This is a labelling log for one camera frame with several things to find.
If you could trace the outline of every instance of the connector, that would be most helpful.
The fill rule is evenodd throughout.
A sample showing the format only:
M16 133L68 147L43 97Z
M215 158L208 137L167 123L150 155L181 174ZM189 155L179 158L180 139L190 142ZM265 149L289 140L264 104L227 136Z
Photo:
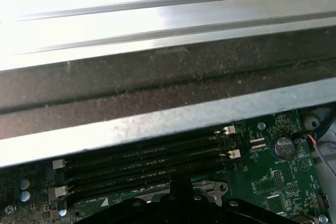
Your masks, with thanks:
M224 127L223 130L224 130L225 135L230 135L230 134L235 134L236 133L236 128L235 128L234 125Z
M317 194L319 205L325 209L330 209L329 199L326 194Z
M231 158L231 159L235 159L235 158L241 157L239 149L229 151L228 153L229 153L229 158Z

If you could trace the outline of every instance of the black memory slot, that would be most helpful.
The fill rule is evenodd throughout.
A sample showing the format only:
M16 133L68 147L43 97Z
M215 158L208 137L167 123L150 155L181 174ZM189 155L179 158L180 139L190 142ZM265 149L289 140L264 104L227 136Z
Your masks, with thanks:
M194 140L196 138L205 139L213 136L213 131L210 129L200 129L193 132L179 133L174 136L160 136L159 138L152 138L149 140L143 140L136 143L129 143L123 145L117 145L111 148L104 148L101 150L91 151L87 153L75 154L66 157L68 163L82 163L89 159L101 158L104 156L111 156L113 154L125 153L135 149L144 149L154 146L161 146L166 144L172 144L177 142L184 142L186 140Z
M170 173L183 172L187 176L197 176L201 174L208 174L217 170L224 168L225 161L222 159L217 159L214 161L202 162L197 165L187 165L185 167L179 167L178 169L169 169L165 174L155 176L153 178L149 177L147 179L137 180L135 182L128 182L125 184L119 184L114 186L106 185L106 187L96 188L91 191L78 191L73 192L67 200L69 202L75 203L79 200L94 198L102 195L107 195L110 193L123 192L135 189L141 189L148 186L155 186L162 183L167 183L169 181Z
M75 173L88 172L96 170L97 167L105 168L111 165L127 164L136 162L139 157L143 159L156 158L163 155L169 155L176 152L183 152L184 150L194 150L197 148L206 148L207 146L218 145L216 138L197 138L189 141L181 141L178 143L161 145L154 148L145 148L140 150L132 150L121 154L114 154L112 156L105 156L94 160L86 160L81 163L67 164L65 171L65 178L70 178Z
M207 150L206 152L189 152L183 154L175 154L165 157L159 157L157 159L147 159L142 161L141 159L132 164L111 166L106 169L99 169L95 172L84 173L73 176L66 182L68 187L84 185L88 183L97 183L116 177L130 176L137 173L147 173L155 169L165 168L172 165L184 164L187 162L193 162L198 159L206 158L208 156L217 156L221 149L219 147Z
M171 169L178 169L179 167L184 167L192 164L198 164L202 163L206 160L215 160L218 159L218 151L213 151L211 153L205 153L203 155L196 155L192 157L191 160L181 160L176 162L176 164L170 164L170 165L162 165L161 167L158 167L157 169L152 170L138 170L136 173L133 173L130 176L122 176L121 174L115 174L112 177L103 176L98 179L92 178L90 179L85 185L81 186L75 186L71 190L74 191L84 191L84 190L91 190L93 188L97 187L104 187L106 185L108 186L115 186L119 183L128 183L130 181L135 181L137 179L144 179L147 177L154 177L157 174L164 174L167 171L170 171Z

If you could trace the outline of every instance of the mounting screw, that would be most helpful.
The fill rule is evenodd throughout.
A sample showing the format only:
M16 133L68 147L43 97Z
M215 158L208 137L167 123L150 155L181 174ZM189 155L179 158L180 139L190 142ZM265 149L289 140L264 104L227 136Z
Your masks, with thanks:
M233 201L233 200L229 202L229 205L232 206L232 207L238 207L239 206L238 202Z
M319 216L319 221L320 221L320 223L322 223L322 224L327 224L327 223L329 222L329 219L328 219L328 217L325 216L325 215L320 215L320 216Z
M133 207L140 207L141 206L141 203L140 202L134 202L132 204Z
M260 129L261 131L263 131L264 129L266 129L266 123L264 123L264 122L258 123L258 129Z
M14 212L15 212L15 208L11 205L9 205L5 208L5 214L7 214L7 215L11 215Z
M195 195L194 196L194 200L201 200L201 199L202 199L202 197L200 195Z

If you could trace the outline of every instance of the capacitor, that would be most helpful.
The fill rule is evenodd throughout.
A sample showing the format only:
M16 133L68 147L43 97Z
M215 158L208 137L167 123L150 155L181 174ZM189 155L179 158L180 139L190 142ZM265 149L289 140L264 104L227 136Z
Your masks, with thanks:
M30 199L30 192L28 191L23 191L21 194L20 194L20 200L22 202L26 202Z
M20 189L21 190L26 190L26 189L28 189L29 186L30 186L30 182L26 178L24 178L20 181Z
M67 214L67 210L66 209L63 209L63 210L59 210L58 211L58 215L60 215L61 217L65 216Z
M280 137L274 145L274 150L275 153L283 159L290 159L295 156L294 143L287 137Z

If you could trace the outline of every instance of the wire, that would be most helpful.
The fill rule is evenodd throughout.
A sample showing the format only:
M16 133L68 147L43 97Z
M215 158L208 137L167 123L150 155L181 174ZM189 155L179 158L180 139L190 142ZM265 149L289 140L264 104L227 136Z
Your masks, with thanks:
M323 120L321 125L313 131L313 136L316 141L325 135L332 123L336 120L336 109L331 109L329 116Z
M331 168L331 166L329 165L329 163L324 159L323 154L321 153L320 149L318 148L315 139L314 139L310 134L308 134L308 137L309 137L310 140L312 141L312 143L313 143L313 147L314 147L315 151L317 152L317 154L319 154L320 159L321 159L322 162L324 163L325 167L328 169L328 171L329 171L334 177L336 177L336 173L335 173L334 170Z

